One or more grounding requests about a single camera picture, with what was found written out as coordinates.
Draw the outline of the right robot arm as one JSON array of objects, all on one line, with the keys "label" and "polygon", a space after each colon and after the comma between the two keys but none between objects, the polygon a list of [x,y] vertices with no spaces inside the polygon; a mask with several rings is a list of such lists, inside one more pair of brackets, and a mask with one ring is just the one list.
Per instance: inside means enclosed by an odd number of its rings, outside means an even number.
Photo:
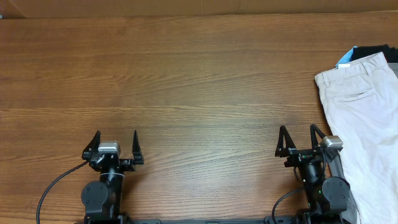
[{"label": "right robot arm", "polygon": [[275,156],[285,158],[284,165],[292,167],[302,187],[281,196],[271,212],[272,223],[279,223],[275,215],[283,199],[305,192],[308,208],[300,209],[289,217],[290,223],[343,223],[342,213],[348,209],[350,184],[342,177],[326,177],[326,165],[336,159],[343,149],[338,136],[325,135],[315,124],[310,125],[310,149],[297,149],[287,128],[282,125]]}]

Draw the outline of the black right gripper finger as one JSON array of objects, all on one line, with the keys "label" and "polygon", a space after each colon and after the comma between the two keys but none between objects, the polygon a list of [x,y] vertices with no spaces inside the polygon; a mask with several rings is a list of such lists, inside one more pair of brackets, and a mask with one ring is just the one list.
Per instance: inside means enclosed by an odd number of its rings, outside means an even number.
[{"label": "black right gripper finger", "polygon": [[296,146],[290,137],[287,128],[282,125],[279,129],[279,138],[275,150],[275,156],[290,156],[291,151],[296,150]]},{"label": "black right gripper finger", "polygon": [[323,139],[326,135],[320,130],[320,128],[316,124],[311,124],[310,125],[310,137],[311,137],[311,143],[312,143],[312,149],[315,150],[315,148],[319,145],[317,137],[320,137]]}]

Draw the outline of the beige shorts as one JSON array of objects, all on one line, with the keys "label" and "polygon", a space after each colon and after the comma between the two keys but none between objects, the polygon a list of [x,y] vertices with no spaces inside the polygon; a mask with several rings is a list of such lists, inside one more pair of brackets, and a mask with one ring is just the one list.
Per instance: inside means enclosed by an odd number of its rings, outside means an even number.
[{"label": "beige shorts", "polygon": [[315,76],[358,223],[397,223],[397,76],[382,52]]}]

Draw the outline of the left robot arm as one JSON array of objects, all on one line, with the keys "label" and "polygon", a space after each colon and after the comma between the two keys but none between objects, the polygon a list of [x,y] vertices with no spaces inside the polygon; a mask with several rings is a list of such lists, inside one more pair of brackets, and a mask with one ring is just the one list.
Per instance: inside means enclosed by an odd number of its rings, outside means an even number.
[{"label": "left robot arm", "polygon": [[97,131],[82,152],[82,159],[96,172],[99,180],[85,185],[81,201],[85,206],[85,223],[131,223],[129,215],[121,212],[124,173],[134,172],[144,164],[137,133],[132,142],[132,158],[120,158],[121,149],[116,141],[101,142]]}]

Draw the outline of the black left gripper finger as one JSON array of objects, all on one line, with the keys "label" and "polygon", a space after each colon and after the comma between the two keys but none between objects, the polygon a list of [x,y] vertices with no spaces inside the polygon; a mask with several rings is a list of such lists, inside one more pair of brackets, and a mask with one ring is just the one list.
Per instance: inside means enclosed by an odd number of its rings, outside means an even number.
[{"label": "black left gripper finger", "polygon": [[142,151],[141,151],[141,147],[139,145],[139,140],[138,140],[136,130],[134,131],[134,136],[133,136],[132,155],[133,155],[135,161],[142,160]]},{"label": "black left gripper finger", "polygon": [[83,153],[89,153],[91,151],[97,151],[99,144],[100,144],[100,137],[101,137],[101,131],[97,130],[95,133],[93,139],[88,143],[88,145],[85,147],[83,150]]}]

